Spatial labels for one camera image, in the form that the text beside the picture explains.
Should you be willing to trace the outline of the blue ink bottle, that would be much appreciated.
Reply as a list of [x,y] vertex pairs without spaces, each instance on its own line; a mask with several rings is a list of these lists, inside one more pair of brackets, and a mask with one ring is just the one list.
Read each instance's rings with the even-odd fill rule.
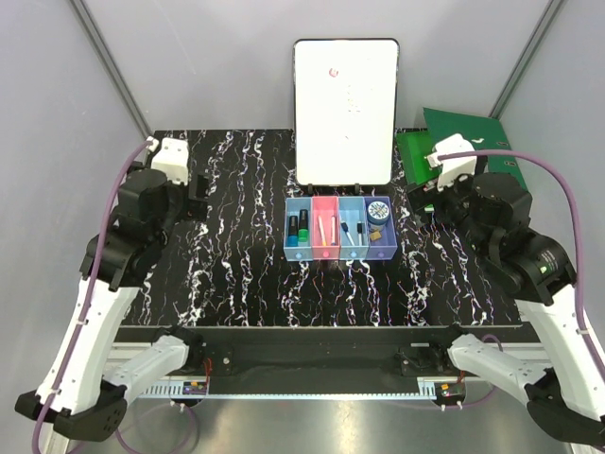
[[367,206],[368,222],[374,226],[383,226],[390,219],[389,205],[384,201],[371,201]]

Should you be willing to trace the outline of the purple plastic bin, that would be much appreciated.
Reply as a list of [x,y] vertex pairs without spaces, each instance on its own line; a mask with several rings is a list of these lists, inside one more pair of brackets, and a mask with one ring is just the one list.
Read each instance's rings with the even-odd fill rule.
[[[383,226],[374,226],[369,224],[367,218],[367,206],[371,201],[384,201],[389,205],[390,208],[390,219]],[[386,196],[377,196],[377,197],[365,197],[365,211],[366,211],[366,227],[367,227],[367,235],[369,240],[369,249],[366,256],[367,261],[375,261],[375,260],[391,260],[391,258],[395,255],[398,250],[399,242],[397,240],[395,226],[394,226],[394,214],[391,208],[390,198]],[[370,240],[370,233],[378,231],[381,233],[382,237],[379,240],[372,241]]]

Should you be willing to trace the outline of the black capped white marker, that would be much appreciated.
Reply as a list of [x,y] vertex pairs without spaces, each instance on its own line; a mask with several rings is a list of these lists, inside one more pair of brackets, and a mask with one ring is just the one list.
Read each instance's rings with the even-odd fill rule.
[[364,240],[363,240],[363,223],[362,222],[358,222],[356,224],[356,230],[357,230],[357,238],[358,238],[358,244],[359,246],[364,246]]

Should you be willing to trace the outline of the blue capped black highlighter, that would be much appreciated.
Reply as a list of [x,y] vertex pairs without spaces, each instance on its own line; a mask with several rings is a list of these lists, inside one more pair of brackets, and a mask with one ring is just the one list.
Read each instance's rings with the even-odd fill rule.
[[288,218],[286,246],[288,248],[297,248],[299,242],[299,219],[297,216]]

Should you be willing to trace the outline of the blue capped white marker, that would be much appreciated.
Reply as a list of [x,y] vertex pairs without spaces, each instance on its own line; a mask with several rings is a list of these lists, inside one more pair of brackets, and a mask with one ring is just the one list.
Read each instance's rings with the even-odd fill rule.
[[347,222],[345,222],[345,221],[340,222],[340,226],[341,226],[341,229],[344,232],[345,236],[347,237],[350,246],[354,247],[355,246],[355,242],[354,242],[354,239],[352,237],[352,234],[350,232],[350,229],[349,229],[349,226],[348,226]]

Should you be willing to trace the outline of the light blue bin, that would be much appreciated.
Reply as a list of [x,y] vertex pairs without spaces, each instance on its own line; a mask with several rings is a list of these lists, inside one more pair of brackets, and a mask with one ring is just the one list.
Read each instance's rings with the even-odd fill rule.
[[[308,227],[309,227],[309,238],[306,243],[298,242],[297,248],[288,248],[286,246],[287,238],[287,227],[288,218],[290,216],[297,216],[299,218],[299,212],[301,209],[308,210]],[[308,197],[298,198],[287,198],[285,200],[285,235],[284,235],[284,252],[287,261],[311,261],[312,260],[312,247],[311,247],[311,199]]]
[[364,260],[369,249],[365,202],[362,197],[338,198],[341,260]]

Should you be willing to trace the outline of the green capped black highlighter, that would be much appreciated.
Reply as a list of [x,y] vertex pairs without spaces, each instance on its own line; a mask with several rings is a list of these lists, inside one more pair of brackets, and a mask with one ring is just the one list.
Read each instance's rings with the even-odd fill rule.
[[308,227],[308,210],[301,209],[299,212],[299,224],[298,224],[298,239],[301,243],[306,243],[309,238],[309,227]]

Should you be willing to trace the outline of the cyan capped white marker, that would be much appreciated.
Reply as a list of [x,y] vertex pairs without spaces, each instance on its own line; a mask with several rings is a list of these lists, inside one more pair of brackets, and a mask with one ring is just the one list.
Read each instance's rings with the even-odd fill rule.
[[330,244],[331,246],[337,245],[337,220],[334,215],[331,216],[330,223]]

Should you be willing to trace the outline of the pink plastic bin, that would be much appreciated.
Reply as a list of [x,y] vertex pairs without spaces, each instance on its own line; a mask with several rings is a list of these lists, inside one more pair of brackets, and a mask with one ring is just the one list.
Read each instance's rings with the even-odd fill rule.
[[[327,237],[327,246],[323,247],[320,241],[320,231],[318,225],[318,215],[322,216]],[[330,244],[330,223],[331,216],[336,216],[337,220],[337,245]],[[311,247],[314,260],[338,260],[340,250],[340,233],[338,226],[338,197],[319,196],[311,199]]]

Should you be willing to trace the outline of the yellow capped white marker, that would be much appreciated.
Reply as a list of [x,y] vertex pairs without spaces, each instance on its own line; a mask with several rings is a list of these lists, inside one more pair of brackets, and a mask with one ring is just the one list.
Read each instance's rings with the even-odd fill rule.
[[323,247],[326,247],[327,246],[327,237],[325,234],[324,222],[323,222],[322,216],[320,216],[320,215],[318,215],[318,225],[319,225],[319,231],[320,231],[321,245]]

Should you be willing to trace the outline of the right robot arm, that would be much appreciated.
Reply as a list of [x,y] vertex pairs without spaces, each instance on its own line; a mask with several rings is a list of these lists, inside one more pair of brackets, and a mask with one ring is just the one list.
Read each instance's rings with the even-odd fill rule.
[[550,365],[538,369],[467,330],[451,327],[429,351],[432,369],[456,369],[493,384],[526,407],[550,437],[570,444],[604,446],[604,379],[579,321],[579,283],[560,243],[530,228],[532,197],[507,173],[462,174],[443,189],[412,185],[414,213],[432,206],[437,220],[452,225],[488,276],[527,318]]

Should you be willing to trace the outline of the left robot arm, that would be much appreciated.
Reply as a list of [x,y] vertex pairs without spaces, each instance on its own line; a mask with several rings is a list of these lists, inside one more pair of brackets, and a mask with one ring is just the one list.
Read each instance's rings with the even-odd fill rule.
[[202,335],[174,325],[159,331],[147,350],[124,365],[104,370],[124,315],[174,227],[205,218],[205,183],[190,183],[185,170],[139,167],[128,172],[110,198],[99,234],[87,245],[76,307],[60,351],[43,383],[18,396],[17,413],[51,425],[70,440],[102,442],[155,381],[202,367]]

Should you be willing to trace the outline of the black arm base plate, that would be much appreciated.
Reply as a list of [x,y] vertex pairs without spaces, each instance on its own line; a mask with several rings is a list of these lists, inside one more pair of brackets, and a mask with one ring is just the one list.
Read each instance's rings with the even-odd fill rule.
[[458,378],[447,327],[204,328],[210,395],[380,394],[415,390],[417,377]]

